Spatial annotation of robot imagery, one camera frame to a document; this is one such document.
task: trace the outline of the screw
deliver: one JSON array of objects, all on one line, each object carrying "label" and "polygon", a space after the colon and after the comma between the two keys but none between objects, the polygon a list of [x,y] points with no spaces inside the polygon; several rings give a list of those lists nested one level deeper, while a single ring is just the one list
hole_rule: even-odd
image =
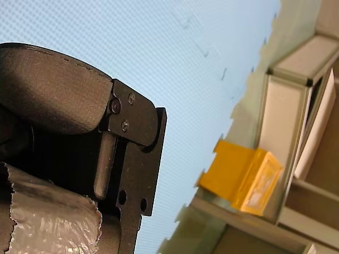
[{"label": "screw", "polygon": [[127,122],[127,120],[123,120],[122,121],[121,129],[122,129],[123,132],[127,132],[127,130],[128,130],[128,122]]},{"label": "screw", "polygon": [[136,96],[134,95],[134,93],[130,93],[128,95],[128,103],[129,103],[129,105],[133,105],[135,101],[136,101]]},{"label": "screw", "polygon": [[119,114],[121,110],[121,105],[120,105],[120,101],[118,99],[114,99],[111,102],[111,111],[114,114]]}]

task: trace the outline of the plastic wrap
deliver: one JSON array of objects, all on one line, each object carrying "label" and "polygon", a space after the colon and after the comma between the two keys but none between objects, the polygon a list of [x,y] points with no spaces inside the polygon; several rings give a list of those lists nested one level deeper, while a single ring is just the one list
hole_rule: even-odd
[{"label": "plastic wrap", "polygon": [[91,199],[6,166],[16,222],[6,254],[97,252],[102,216]]}]

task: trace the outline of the stitching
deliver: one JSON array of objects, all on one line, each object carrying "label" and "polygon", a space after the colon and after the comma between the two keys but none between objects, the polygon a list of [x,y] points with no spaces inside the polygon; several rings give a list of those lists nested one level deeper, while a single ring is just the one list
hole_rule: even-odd
[{"label": "stitching", "polygon": [[65,61],[71,62],[71,63],[75,64],[75,65],[78,66],[78,67],[82,67],[82,68],[85,68],[85,69],[87,69],[87,70],[89,70],[89,71],[92,71],[92,72],[94,72],[95,74],[97,74],[97,75],[99,75],[99,76],[101,76],[101,77],[103,77],[103,78],[105,78],[105,79],[107,79],[107,80],[109,81],[109,79],[108,79],[106,76],[104,76],[104,75],[100,74],[99,72],[96,72],[95,70],[90,69],[90,68],[88,68],[88,67],[86,67],[86,66],[82,66],[82,65],[78,64],[77,62],[75,62],[75,61],[73,61],[73,60],[67,59],[67,58],[65,58],[65,57],[57,56],[57,55],[55,55],[55,54],[51,54],[51,53],[48,53],[48,52],[44,52],[44,51],[41,51],[41,50],[39,50],[39,49],[30,49],[30,48],[26,48],[26,49],[27,49],[27,50],[34,50],[34,51],[37,51],[37,52],[42,53],[42,54],[45,54],[45,55],[49,55],[49,56],[57,57],[57,58],[60,58],[60,59],[64,59]]}]

